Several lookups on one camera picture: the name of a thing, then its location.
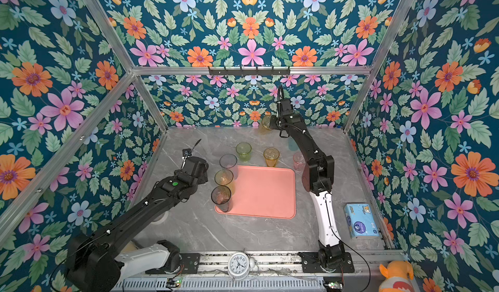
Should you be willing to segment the tall green glass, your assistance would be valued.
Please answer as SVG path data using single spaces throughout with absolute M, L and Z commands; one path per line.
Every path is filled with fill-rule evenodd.
M 232 171 L 221 169 L 214 175 L 214 181 L 217 185 L 226 186 L 232 194 L 235 193 L 235 179 Z

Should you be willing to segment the clear blue tall glass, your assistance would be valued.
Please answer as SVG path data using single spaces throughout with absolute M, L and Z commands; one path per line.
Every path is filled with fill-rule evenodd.
M 239 174 L 238 159 L 234 154 L 225 154 L 220 160 L 219 164 L 223 169 L 231 171 L 233 174 L 233 179 L 236 180 Z

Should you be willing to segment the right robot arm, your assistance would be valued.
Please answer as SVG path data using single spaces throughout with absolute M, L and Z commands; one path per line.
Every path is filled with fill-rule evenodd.
M 313 200 L 318 219 L 318 262 L 324 270 L 332 271 L 348 261 L 332 206 L 335 160 L 316 144 L 289 98 L 278 97 L 277 114 L 270 117 L 270 129 L 285 132 L 304 157 L 302 184 Z

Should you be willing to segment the tall grey smoky glass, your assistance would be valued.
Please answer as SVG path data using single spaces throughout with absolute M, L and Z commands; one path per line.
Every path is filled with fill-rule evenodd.
M 232 209 L 232 192 L 230 188 L 219 185 L 212 190 L 211 200 L 215 206 L 222 212 L 227 213 Z

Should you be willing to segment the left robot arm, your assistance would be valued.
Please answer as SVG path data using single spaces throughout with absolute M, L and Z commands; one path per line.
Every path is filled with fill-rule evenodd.
M 174 175 L 157 182 L 152 191 L 125 214 L 95 231 L 79 234 L 68 244 L 65 277 L 80 291 L 111 291 L 130 276 L 151 269 L 173 272 L 180 264 L 179 249 L 160 241 L 133 253 L 125 246 L 151 222 L 182 201 L 188 201 L 198 186 L 208 181 L 209 164 L 190 156 Z

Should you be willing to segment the teal frosted glass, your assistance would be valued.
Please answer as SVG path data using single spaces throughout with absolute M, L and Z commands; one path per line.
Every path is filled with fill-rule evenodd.
M 299 146 L 297 145 L 296 141 L 293 140 L 291 137 L 288 138 L 288 149 L 293 151 L 293 152 L 296 152 L 296 151 L 299 151 Z

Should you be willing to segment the short pink glass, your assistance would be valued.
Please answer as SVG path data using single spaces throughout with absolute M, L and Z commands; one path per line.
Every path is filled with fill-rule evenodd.
M 295 152 L 293 155 L 293 164 L 295 171 L 303 171 L 305 168 L 305 158 L 301 152 Z

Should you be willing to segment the short green glass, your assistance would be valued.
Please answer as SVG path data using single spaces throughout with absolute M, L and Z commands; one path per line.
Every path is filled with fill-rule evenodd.
M 236 146 L 236 152 L 242 162 L 249 162 L 252 157 L 252 146 L 247 142 L 241 142 Z

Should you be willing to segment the tall yellow glass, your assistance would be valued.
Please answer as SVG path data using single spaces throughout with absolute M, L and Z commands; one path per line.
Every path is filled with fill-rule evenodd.
M 259 128 L 262 134 L 268 134 L 272 131 L 272 129 L 270 128 L 270 121 L 271 121 L 271 115 L 265 115 L 262 118 Z

